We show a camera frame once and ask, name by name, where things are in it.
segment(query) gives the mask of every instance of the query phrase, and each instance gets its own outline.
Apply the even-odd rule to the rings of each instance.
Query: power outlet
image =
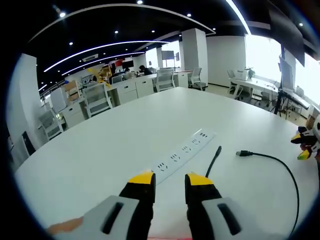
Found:
[[[161,160],[156,161],[151,168],[155,173],[156,184],[160,184],[185,165],[215,136],[216,133],[213,130],[201,128],[171,154],[165,155]]]

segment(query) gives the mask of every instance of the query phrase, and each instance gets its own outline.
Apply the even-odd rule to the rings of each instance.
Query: floor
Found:
[[[217,94],[217,95],[220,95],[220,96],[225,96],[225,97],[228,97],[228,98],[232,98],[232,95],[228,94],[228,88],[227,87],[209,84],[205,91],[208,92],[208,93]],[[257,102],[256,100],[252,99],[250,104],[254,105],[256,102]],[[286,113],[282,113],[281,117],[286,119]],[[307,120],[304,117],[298,116],[297,119],[295,119],[295,117],[296,116],[293,116],[293,115],[289,116],[289,114],[288,114],[286,120],[292,122],[293,124],[295,124],[297,126],[305,126],[306,125],[306,121]]]

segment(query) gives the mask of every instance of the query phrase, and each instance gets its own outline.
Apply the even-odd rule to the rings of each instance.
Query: black ceiling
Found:
[[[233,1],[247,21],[270,22],[264,0]],[[291,8],[283,4],[283,1],[271,1],[290,17],[295,24],[298,24],[301,18],[303,18],[301,11],[293,14],[293,11],[290,10]],[[20,33],[24,34],[26,40],[30,40],[45,26],[59,19],[59,13],[56,11],[57,7],[69,14],[102,4],[135,4],[136,2],[136,0],[54,0],[22,3],[23,7],[25,5],[25,11],[21,13],[20,17],[25,17],[24,20],[26,22],[24,24],[27,24],[28,27],[20,29]],[[222,21],[239,20],[225,0],[144,0],[143,4],[168,9],[184,16],[187,13],[191,13],[193,20],[209,28],[217,28],[217,35],[241,35],[244,32],[242,26],[228,27],[221,24]],[[75,56],[44,72],[46,68],[72,54],[111,43],[154,40],[174,31],[184,31],[191,28],[199,28],[207,34],[210,33],[208,29],[192,21],[167,12],[142,7],[104,7],[84,11],[59,21],[29,42],[25,46],[24,52],[37,57],[38,86],[43,86],[41,82],[44,82],[44,84],[48,84],[48,88],[51,86],[49,82],[53,82],[54,84],[64,79],[65,76],[61,76],[62,73],[83,64],[79,60],[85,57],[99,54],[100,59],[131,53],[145,43],[131,43],[99,48]],[[302,34],[304,38],[308,39],[309,35],[306,32],[302,32]],[[179,36],[171,37],[170,41],[174,39],[179,39]],[[156,46],[158,44],[151,45],[149,49]]]

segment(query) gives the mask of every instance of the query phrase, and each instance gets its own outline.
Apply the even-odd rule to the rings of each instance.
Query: ceiling light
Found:
[[[122,57],[122,56],[126,56],[126,55],[131,55],[131,57],[132,57],[133,54],[144,54],[144,53],[145,53],[144,51],[139,51],[139,52],[126,53],[126,54],[121,54],[121,55],[116,55],[116,56],[108,56],[108,57],[105,57],[105,58],[102,58],[102,59],[99,59],[99,60],[95,60],[95,61],[83,64],[81,66],[78,66],[78,67],[76,67],[74,69],[71,69],[71,70],[63,73],[61,76],[66,75],[66,74],[68,74],[68,73],[70,73],[70,72],[72,72],[72,71],[74,71],[76,69],[82,68],[83,66],[86,66],[86,65],[89,65],[89,64],[93,64],[93,63],[96,63],[96,62],[99,62],[99,61],[102,61],[102,60],[113,59],[113,58],[116,58],[116,57]]]
[[[116,42],[116,43],[111,43],[111,44],[107,44],[107,45],[102,45],[102,46],[96,46],[96,47],[93,47],[93,48],[90,48],[90,49],[87,49],[87,50],[84,50],[84,51],[81,51],[81,52],[78,52],[78,53],[75,53],[71,56],[68,56],[58,62],[56,62],[55,64],[53,64],[52,66],[48,67],[46,70],[44,70],[43,72],[47,72],[48,70],[52,69],[53,67],[57,66],[58,64],[70,59],[70,58],[73,58],[77,55],[80,55],[80,54],[83,54],[83,53],[86,53],[86,52],[89,52],[89,51],[92,51],[92,50],[96,50],[96,49],[100,49],[100,48],[104,48],[104,47],[110,47],[110,46],[114,46],[114,45],[119,45],[119,44],[136,44],[136,43],[160,43],[160,44],[169,44],[170,42],[169,41],[147,41],[147,40],[141,40],[141,41],[123,41],[123,42]]]
[[[242,16],[241,12],[239,11],[239,9],[237,8],[237,6],[235,5],[235,3],[232,0],[225,0],[230,7],[232,8],[232,10],[234,11],[234,13],[238,16],[238,18],[240,19],[242,25],[244,26],[246,33],[248,35],[251,35],[251,31],[248,27],[248,24],[246,23],[246,20],[244,19],[244,17]]]

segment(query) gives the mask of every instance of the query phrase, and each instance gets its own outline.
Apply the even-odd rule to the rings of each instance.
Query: office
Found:
[[[185,205],[185,188],[177,185],[186,173],[204,175],[222,146],[209,176],[221,195],[254,215],[259,228],[287,236],[297,209],[292,179],[272,161],[239,162],[235,154],[266,153],[300,169],[303,174],[294,176],[298,185],[308,185],[299,189],[300,212],[307,214],[319,186],[317,162],[315,154],[306,164],[298,161],[300,147],[290,139],[306,119],[317,117],[315,43],[303,40],[303,66],[294,52],[282,55],[281,43],[266,29],[270,22],[261,28],[250,16],[249,34],[229,16],[226,2],[208,8],[217,8],[229,24],[223,17],[208,20],[193,5],[185,12],[147,1],[128,4],[86,11],[58,6],[47,24],[58,21],[34,33],[16,64],[6,119],[11,164],[40,224],[48,228],[81,217],[108,196],[118,196],[135,175],[159,169],[168,176],[156,173],[149,236],[191,237],[186,211],[179,207]],[[248,7],[243,4],[243,11]],[[132,20],[117,17],[118,11]],[[84,31],[83,19],[92,28]],[[306,38],[307,22],[300,21],[303,26],[295,27]],[[296,98],[282,96],[279,105],[284,72]],[[171,167],[180,156],[185,162]],[[174,200],[166,201],[168,196]]]

